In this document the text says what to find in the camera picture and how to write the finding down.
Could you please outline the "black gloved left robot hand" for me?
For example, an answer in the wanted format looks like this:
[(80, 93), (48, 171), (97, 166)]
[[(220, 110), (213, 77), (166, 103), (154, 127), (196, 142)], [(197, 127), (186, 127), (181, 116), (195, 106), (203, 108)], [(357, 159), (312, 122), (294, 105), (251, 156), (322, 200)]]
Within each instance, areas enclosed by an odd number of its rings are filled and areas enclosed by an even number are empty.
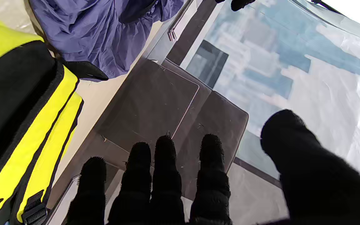
[(254, 2), (255, 0), (231, 0), (231, 9), (236, 12)]

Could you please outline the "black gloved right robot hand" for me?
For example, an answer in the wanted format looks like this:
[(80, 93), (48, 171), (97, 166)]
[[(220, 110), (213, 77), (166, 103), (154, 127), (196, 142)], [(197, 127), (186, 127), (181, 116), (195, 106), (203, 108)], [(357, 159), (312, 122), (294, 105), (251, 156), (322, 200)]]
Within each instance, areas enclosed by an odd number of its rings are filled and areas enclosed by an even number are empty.
[[(267, 225), (360, 225), (360, 173), (325, 149), (297, 114), (289, 109), (273, 114), (260, 144), (280, 174), (289, 213)], [(156, 141), (153, 175), (149, 145), (136, 143), (108, 224), (231, 225), (229, 178), (216, 135), (204, 136), (199, 159), (196, 195), (186, 222), (173, 140), (164, 135)]]

